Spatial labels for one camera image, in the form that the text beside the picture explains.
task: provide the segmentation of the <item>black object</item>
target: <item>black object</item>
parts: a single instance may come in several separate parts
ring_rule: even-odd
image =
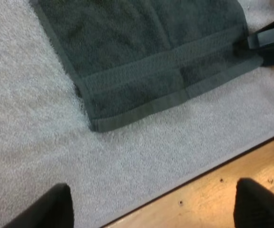
[[[4,228],[73,228],[70,187],[57,184]]]
[[[274,228],[274,194],[252,179],[237,184],[236,228]]]
[[[262,64],[237,0],[31,0],[77,86],[90,128],[110,131]]]
[[[274,65],[274,22],[250,35],[245,45],[264,59],[262,66]]]

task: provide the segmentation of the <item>towel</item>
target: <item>towel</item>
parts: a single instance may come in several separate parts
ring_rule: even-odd
[[[106,132],[179,105],[259,67],[236,0],[33,0],[85,103]]]

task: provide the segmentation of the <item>dark gray towel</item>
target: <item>dark gray towel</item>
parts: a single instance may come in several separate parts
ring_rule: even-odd
[[[94,131],[179,105],[262,63],[233,46],[248,35],[236,0],[32,2]]]

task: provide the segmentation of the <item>wooden floor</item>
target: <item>wooden floor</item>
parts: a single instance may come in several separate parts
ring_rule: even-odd
[[[233,228],[236,184],[243,177],[254,179],[274,193],[274,140],[108,228]]]

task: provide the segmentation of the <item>wooden surface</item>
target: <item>wooden surface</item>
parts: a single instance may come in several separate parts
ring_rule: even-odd
[[[236,184],[250,177],[274,193],[274,141],[173,191],[108,228],[233,228]]]

